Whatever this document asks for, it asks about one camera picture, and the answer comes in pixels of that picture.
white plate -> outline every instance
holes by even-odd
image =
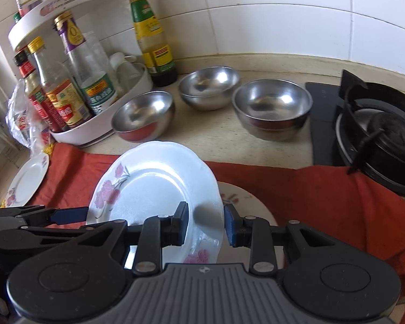
[[[45,177],[49,163],[50,157],[42,152],[21,167],[6,194],[6,207],[24,206],[31,199]]]
[[[241,217],[253,215],[268,220],[270,225],[277,225],[276,220],[273,218],[273,215],[267,207],[251,193],[238,186],[227,183],[218,182],[218,185],[223,203],[232,203]],[[278,268],[283,268],[283,247],[275,246],[275,252]],[[228,239],[225,234],[218,255],[218,263],[243,263],[245,268],[248,269],[250,255],[251,250],[249,248],[231,247],[228,244]]]
[[[154,215],[173,215],[189,204],[184,245],[163,248],[165,263],[214,263],[224,229],[223,203],[216,178],[198,156],[177,143],[150,141],[120,156],[100,179],[87,224],[124,219],[142,224]],[[136,246],[125,267],[131,268]]]

plastic bottle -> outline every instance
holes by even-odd
[[[147,0],[129,0],[136,39],[155,86],[177,80],[177,70],[164,31]]]
[[[54,22],[74,69],[78,86],[86,95],[93,112],[101,113],[118,99],[113,83],[85,41],[72,13],[66,11]]]
[[[40,36],[28,45],[35,56],[40,82],[46,95],[70,128],[88,121],[93,115],[85,105],[64,66],[51,62],[45,55],[45,44]]]
[[[55,133],[69,130],[68,125],[43,91],[39,73],[28,60],[24,50],[16,54],[14,61],[24,78],[25,94],[50,130]]]

glass bottle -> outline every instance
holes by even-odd
[[[136,39],[144,63],[155,86],[167,86],[177,80],[170,47],[158,19],[147,0],[129,0]]]
[[[101,113],[118,99],[113,83],[77,27],[72,13],[66,11],[54,22],[74,69],[78,86],[86,95],[93,112]]]
[[[14,61],[24,78],[25,94],[39,113],[40,117],[48,124],[50,130],[54,133],[61,133],[69,130],[68,125],[61,118],[43,91],[39,73],[28,60],[24,50],[21,50],[16,54]]]
[[[38,64],[43,90],[66,124],[75,128],[92,118],[64,66],[48,59],[42,38],[35,38],[29,43],[28,49]]]

metal bowl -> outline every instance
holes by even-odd
[[[238,71],[229,67],[210,67],[186,75],[178,89],[189,106],[201,111],[218,110],[231,102],[240,84]]]
[[[175,113],[169,92],[146,92],[124,104],[111,120],[114,131],[124,140],[143,143],[160,136]]]
[[[232,103],[250,134],[263,140],[283,141],[304,126],[312,108],[312,96],[285,80],[260,79],[240,86]]]

red cloth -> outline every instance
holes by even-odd
[[[56,144],[46,178],[30,203],[89,205],[98,181],[117,158]],[[279,225],[300,220],[387,261],[400,275],[405,295],[405,201],[395,193],[361,173],[347,175],[345,167],[293,170],[206,163],[218,181],[260,199]]]

